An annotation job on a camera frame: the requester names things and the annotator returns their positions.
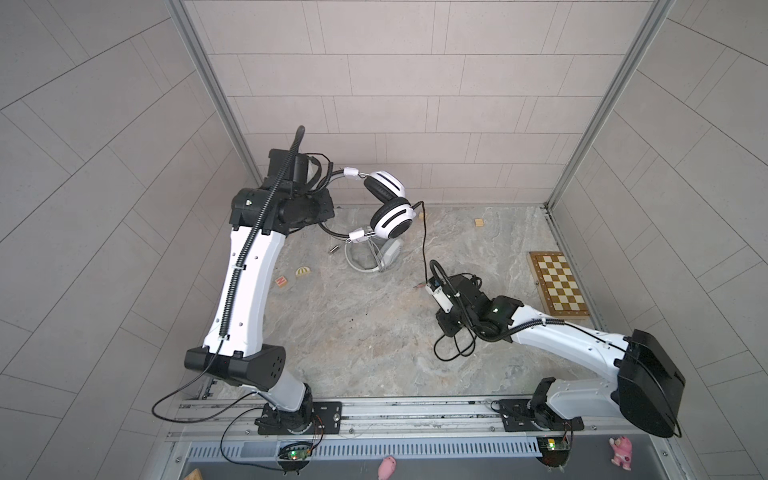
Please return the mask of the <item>black and white headphones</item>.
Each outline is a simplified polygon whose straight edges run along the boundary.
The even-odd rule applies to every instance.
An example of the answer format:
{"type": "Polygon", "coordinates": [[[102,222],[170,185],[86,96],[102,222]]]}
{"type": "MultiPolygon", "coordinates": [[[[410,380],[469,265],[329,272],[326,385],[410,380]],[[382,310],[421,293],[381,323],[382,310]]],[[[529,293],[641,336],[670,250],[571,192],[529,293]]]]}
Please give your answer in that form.
{"type": "MultiPolygon", "coordinates": [[[[324,223],[321,223],[320,228],[326,234],[330,236],[331,234],[341,234],[352,237],[362,233],[372,233],[383,239],[401,239],[401,236],[411,227],[416,218],[421,218],[423,223],[427,222],[425,204],[422,201],[410,202],[406,198],[405,186],[394,175],[386,171],[362,173],[352,167],[346,167],[329,174],[331,182],[341,177],[360,178],[365,188],[381,202],[381,206],[373,214],[367,227],[360,227],[347,234],[342,234],[329,229],[324,223]],[[417,209],[421,210],[419,215],[416,213],[417,209]]],[[[427,260],[427,258],[423,258],[422,262],[424,270],[423,287],[425,288],[427,283],[442,286],[444,292],[450,297],[453,308],[466,310],[464,305],[456,302],[459,299],[459,292],[451,283],[451,278],[446,274],[442,266],[437,261],[427,260]]],[[[472,355],[476,348],[477,335],[474,332],[469,332],[469,335],[470,343],[467,346],[458,346],[456,354],[453,356],[443,357],[439,355],[437,359],[442,362],[451,362],[460,357],[472,355]]]]}

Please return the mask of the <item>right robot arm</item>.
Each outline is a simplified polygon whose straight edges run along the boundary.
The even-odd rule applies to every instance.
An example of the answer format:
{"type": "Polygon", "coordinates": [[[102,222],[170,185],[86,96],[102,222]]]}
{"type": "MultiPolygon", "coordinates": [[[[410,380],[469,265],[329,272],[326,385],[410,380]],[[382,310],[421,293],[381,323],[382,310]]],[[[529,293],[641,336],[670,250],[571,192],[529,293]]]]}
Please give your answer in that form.
{"type": "Polygon", "coordinates": [[[540,430],[569,432],[586,417],[623,418],[643,432],[679,437],[678,420],[686,380],[660,342],[650,333],[631,335],[598,331],[547,315],[522,301],[488,298],[473,274],[450,276],[431,260],[425,288],[439,306],[435,317],[442,335],[470,336],[456,357],[471,355],[478,342],[535,347],[580,365],[594,378],[567,381],[546,377],[525,405],[501,401],[501,416],[529,422],[540,430]]]}

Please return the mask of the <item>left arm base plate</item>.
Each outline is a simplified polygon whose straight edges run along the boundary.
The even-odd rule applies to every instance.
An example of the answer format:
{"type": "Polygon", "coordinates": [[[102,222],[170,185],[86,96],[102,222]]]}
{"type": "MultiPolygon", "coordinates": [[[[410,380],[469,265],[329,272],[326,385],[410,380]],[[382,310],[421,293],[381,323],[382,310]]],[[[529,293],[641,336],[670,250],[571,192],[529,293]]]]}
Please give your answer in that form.
{"type": "Polygon", "coordinates": [[[254,420],[259,435],[338,434],[343,404],[338,401],[303,404],[296,412],[263,407],[261,416],[254,420]]]}

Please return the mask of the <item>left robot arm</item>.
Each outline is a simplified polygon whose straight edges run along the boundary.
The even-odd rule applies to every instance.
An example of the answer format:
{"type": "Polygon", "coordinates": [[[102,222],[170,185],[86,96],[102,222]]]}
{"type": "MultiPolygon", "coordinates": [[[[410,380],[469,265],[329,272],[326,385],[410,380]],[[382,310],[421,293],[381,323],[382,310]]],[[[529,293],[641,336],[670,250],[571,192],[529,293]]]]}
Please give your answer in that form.
{"type": "Polygon", "coordinates": [[[264,341],[263,323],[275,265],[287,237],[333,216],[327,184],[331,169],[300,153],[298,127],[287,150],[269,153],[270,172],[258,188],[232,199],[230,257],[219,305],[202,346],[189,349],[186,369],[265,399],[271,428],[302,434],[313,425],[310,387],[286,371],[286,350],[264,341]]]}

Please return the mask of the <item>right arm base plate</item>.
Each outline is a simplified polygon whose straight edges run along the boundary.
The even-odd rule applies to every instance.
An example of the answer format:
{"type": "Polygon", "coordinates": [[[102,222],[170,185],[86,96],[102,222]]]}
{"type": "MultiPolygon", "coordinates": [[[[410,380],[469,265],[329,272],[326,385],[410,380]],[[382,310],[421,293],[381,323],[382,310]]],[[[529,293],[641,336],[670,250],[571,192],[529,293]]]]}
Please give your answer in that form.
{"type": "Polygon", "coordinates": [[[534,407],[529,398],[495,400],[490,408],[501,417],[506,432],[584,430],[581,417],[563,419],[545,404],[534,407]]]}

